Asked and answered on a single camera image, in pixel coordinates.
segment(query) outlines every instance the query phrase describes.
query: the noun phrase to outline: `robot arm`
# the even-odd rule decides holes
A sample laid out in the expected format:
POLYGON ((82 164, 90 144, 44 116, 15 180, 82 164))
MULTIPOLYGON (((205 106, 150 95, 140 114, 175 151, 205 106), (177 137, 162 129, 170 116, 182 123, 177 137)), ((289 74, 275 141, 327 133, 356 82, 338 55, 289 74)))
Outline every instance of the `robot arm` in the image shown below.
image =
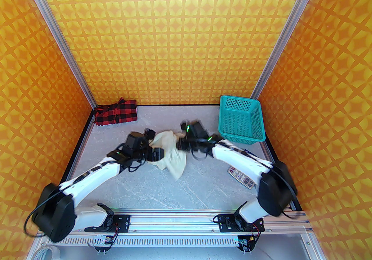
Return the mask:
POLYGON ((279 216, 297 194, 296 187, 283 162, 275 164, 257 158, 218 135, 209 136, 200 122, 182 123, 185 137, 178 142, 179 150, 201 151, 219 159, 249 176, 258 186, 256 199, 243 204, 235 213, 237 224, 279 216))
POLYGON ((164 157, 164 150, 149 146, 155 132, 145 134, 132 132, 126 143, 107 154, 97 165, 72 180, 59 186, 49 184, 41 193, 32 221, 53 242, 64 239, 71 231, 87 227, 107 227, 110 230, 113 211, 104 204, 93 207, 79 207, 79 203, 94 189, 125 169, 135 171, 147 161, 158 161, 164 157))

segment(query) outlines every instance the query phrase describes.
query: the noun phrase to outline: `teal basket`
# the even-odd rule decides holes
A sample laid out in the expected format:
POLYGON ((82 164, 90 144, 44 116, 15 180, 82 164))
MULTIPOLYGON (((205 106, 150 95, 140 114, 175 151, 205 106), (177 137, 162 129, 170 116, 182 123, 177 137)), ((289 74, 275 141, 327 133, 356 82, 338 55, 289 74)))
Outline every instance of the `teal basket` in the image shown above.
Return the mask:
POLYGON ((231 142, 253 144, 265 141, 262 110, 259 101, 248 98, 221 96, 218 131, 231 142))

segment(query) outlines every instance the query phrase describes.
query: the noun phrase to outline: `metal extrusion bar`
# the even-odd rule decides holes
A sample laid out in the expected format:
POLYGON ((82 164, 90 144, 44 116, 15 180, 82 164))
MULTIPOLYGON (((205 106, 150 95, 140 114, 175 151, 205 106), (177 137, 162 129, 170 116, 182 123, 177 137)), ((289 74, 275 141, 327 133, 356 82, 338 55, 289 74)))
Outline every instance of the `metal extrusion bar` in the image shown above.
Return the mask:
POLYGON ((273 51, 271 52, 267 63, 257 81, 257 84, 255 86, 255 89, 253 90, 251 94, 252 99, 258 99, 260 96, 267 80, 269 79, 272 71, 274 70, 274 67, 276 63, 278 62, 280 55, 282 54, 285 46, 287 45, 289 38, 291 37, 301 15, 303 14, 303 11, 305 10, 305 7, 307 5, 309 0, 296 0, 295 4, 293 5, 293 8, 287 18, 286 23, 284 24, 283 30, 279 35, 278 40, 276 41, 276 44, 273 48, 273 51))
POLYGON ((271 155, 271 152, 269 150, 269 147, 266 144, 266 141, 260 142, 260 146, 261 146, 264 156, 266 157, 266 160, 269 160, 270 162, 275 163, 275 160, 273 156, 271 155))
POLYGON ((82 153, 83 153, 83 151, 84 151, 85 145, 86 145, 86 143, 88 142, 88 138, 89 138, 89 136, 90 136, 90 133, 91 133, 92 130, 93 130, 94 120, 95 120, 95 118, 94 118, 94 116, 93 116, 93 117, 91 118, 90 122, 89 122, 88 130, 86 131, 86 133, 85 133, 85 135, 84 135, 83 141, 82 141, 82 143, 81 143, 81 145, 80 145, 80 147, 79 147, 79 151, 78 151, 78 153, 77 153, 77 155, 76 155, 76 157, 75 157, 75 160, 74 160, 74 162, 73 162, 73 164, 72 164, 72 167, 71 167, 71 169, 70 169, 70 171, 69 171, 69 175, 67 176, 66 180, 70 180, 70 179, 72 179, 72 176, 73 176, 73 174, 75 173, 75 170, 76 170, 77 164, 79 163, 79 160, 80 160, 80 157, 81 157, 81 155, 82 155, 82 153))
POLYGON ((311 260, 326 260, 315 234, 302 233, 301 238, 311 260))
MULTIPOLYGON (((128 233, 120 233, 117 247, 235 247, 238 235, 251 232, 220 233, 212 222, 215 215, 232 214, 234 210, 146 210, 116 209, 115 214, 129 214, 128 233)), ((304 212, 290 212, 295 219, 285 216, 263 218, 266 231, 263 234, 301 234, 308 241, 313 230, 304 212)), ((87 244, 102 245, 101 233, 72 232, 59 243, 48 238, 34 241, 29 256, 43 245, 84 247, 87 244)))
POLYGON ((52 13, 52 10, 49 7, 49 4, 47 0, 34 0, 37 7, 40 10, 41 15, 43 16, 48 28, 50 29, 54 39, 56 40, 56 43, 58 47, 60 48, 64 58, 66 59, 67 63, 69 64, 69 67, 74 74, 77 82, 79 83, 81 89, 83 90, 83 93, 85 97, 87 98, 90 106, 92 109, 97 107, 96 100, 93 97, 92 92, 89 89, 89 86, 87 82, 85 81, 83 74, 80 71, 79 66, 76 63, 76 60, 69 48, 69 45, 66 42, 66 39, 64 38, 60 27, 57 24, 57 21, 52 13))

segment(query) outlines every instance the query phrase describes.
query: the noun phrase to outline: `orange wallpaper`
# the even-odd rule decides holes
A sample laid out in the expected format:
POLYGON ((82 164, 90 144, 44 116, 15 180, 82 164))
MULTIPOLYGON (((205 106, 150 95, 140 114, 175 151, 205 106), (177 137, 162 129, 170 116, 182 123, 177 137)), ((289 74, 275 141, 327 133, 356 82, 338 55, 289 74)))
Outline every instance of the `orange wallpaper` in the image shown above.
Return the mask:
POLYGON ((295 0, 48 0, 98 104, 250 96, 295 0))
POLYGON ((59 183, 91 108, 34 1, 0 8, 0 258, 24 259, 24 219, 59 183))
POLYGON ((372 259, 372 0, 310 0, 259 100, 328 259, 372 259))

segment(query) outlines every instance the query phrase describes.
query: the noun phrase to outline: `black cable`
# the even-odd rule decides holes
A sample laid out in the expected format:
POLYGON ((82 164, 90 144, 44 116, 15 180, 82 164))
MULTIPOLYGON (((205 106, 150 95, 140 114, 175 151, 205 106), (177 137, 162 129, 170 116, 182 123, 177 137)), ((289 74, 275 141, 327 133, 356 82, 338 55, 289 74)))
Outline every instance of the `black cable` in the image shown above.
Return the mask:
MULTIPOLYGON (((227 147, 227 148, 231 148, 230 146, 228 146, 227 144, 225 143, 218 143, 224 147, 227 147)), ((254 157, 252 157, 250 154, 248 154, 247 152, 245 151, 242 151, 242 150, 239 150, 239 149, 236 149, 236 148, 233 148, 234 151, 237 151, 238 153, 241 153, 253 160, 255 160, 257 163, 260 163, 262 166, 266 167, 267 169, 269 169, 271 172, 275 173, 277 176, 279 176, 279 178, 284 182, 284 184, 287 186, 287 188, 289 189, 289 191, 291 192, 291 195, 292 195, 292 198, 294 199, 297 199, 297 195, 295 193, 295 191, 292 189, 292 187, 290 186, 290 184, 278 173, 276 172, 275 170, 273 170, 272 168, 270 168, 269 166, 267 166, 266 164, 260 162, 259 160, 255 159, 254 157)), ((282 214, 285 215, 286 217, 290 218, 290 219, 296 219, 299 217, 299 215, 297 215, 296 217, 292 217, 292 216, 289 216, 287 214, 285 214, 282 210, 282 214)))
POLYGON ((112 239, 112 242, 111 242, 111 244, 110 244, 109 247, 95 247, 94 244, 93 244, 93 245, 90 245, 89 243, 88 243, 88 245, 89 245, 90 247, 95 248, 95 250, 96 250, 98 253, 101 253, 101 252, 102 252, 101 249, 102 249, 103 252, 104 252, 104 254, 106 254, 106 252, 107 252, 109 249, 112 248, 113 244, 114 244, 115 241, 117 240, 117 237, 119 236, 119 227, 118 227, 118 225, 117 225, 116 223, 114 224, 114 226, 116 227, 114 235, 113 235, 113 236, 107 236, 107 237, 106 237, 106 240, 107 240, 107 238, 112 239))
POLYGON ((50 196, 48 199, 44 200, 42 203, 40 203, 37 207, 34 208, 34 210, 27 216, 26 220, 24 221, 24 234, 26 234, 28 237, 32 237, 32 238, 38 238, 38 237, 44 237, 44 235, 33 235, 33 234, 30 234, 28 233, 27 229, 26 229, 26 225, 27 225, 27 222, 28 220, 30 219, 30 217, 35 213, 35 211, 37 211, 41 206, 43 206, 45 203, 47 203, 49 200, 53 199, 55 196, 57 196, 58 194, 62 193, 63 191, 65 191, 66 189, 68 189, 69 187, 71 187, 73 184, 67 186, 66 188, 62 189, 62 190, 59 190, 57 193, 53 194, 52 196, 50 196))
POLYGON ((132 173, 132 172, 136 171, 138 168, 140 168, 145 163, 146 163, 146 160, 144 160, 143 162, 141 161, 141 164, 139 164, 138 166, 135 166, 135 167, 129 166, 128 167, 128 172, 132 173))
POLYGON ((194 150, 191 147, 191 142, 189 142, 189 147, 190 147, 191 155, 194 157, 194 159, 196 159, 198 161, 204 161, 208 157, 208 154, 209 154, 210 150, 212 149, 211 147, 209 147, 209 149, 205 153, 205 157, 204 158, 199 158, 199 157, 194 155, 194 150))
POLYGON ((213 219, 212 219, 212 222, 213 222, 214 224, 218 224, 218 223, 219 223, 219 221, 217 221, 217 222, 214 221, 214 219, 217 218, 217 217, 218 217, 218 215, 215 215, 215 216, 213 217, 213 219))

